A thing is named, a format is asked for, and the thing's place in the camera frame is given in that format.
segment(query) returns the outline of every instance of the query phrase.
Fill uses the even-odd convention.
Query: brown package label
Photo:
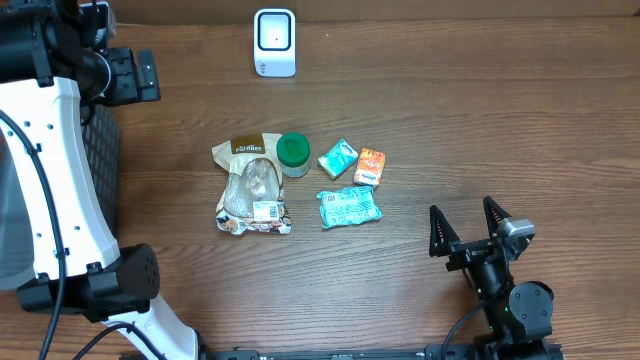
[[[231,140],[232,154],[264,154],[265,151],[262,134],[240,136]]]

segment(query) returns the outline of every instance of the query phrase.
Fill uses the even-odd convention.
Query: gray container
[[[115,236],[120,132],[113,116],[96,106],[93,119],[82,126],[91,178],[102,214]],[[33,237],[18,174],[0,133],[0,290],[13,290],[33,279]]]

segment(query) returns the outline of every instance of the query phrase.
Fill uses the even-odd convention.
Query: brown backdrop
[[[129,24],[250,23],[263,7],[293,10],[298,22],[628,16],[639,0],[112,0]]]

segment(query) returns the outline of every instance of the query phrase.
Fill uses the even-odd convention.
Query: green cylindrical container
[[[289,177],[303,177],[311,168],[311,146],[307,138],[296,132],[282,135],[278,140],[278,160],[282,173]]]

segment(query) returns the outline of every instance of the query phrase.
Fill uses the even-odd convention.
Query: teal wrapper
[[[360,186],[318,193],[322,227],[357,225],[378,220],[382,212],[373,201],[373,188]]]
[[[340,139],[326,155],[318,158],[318,163],[332,179],[335,179],[353,165],[357,159],[358,153],[344,139]]]

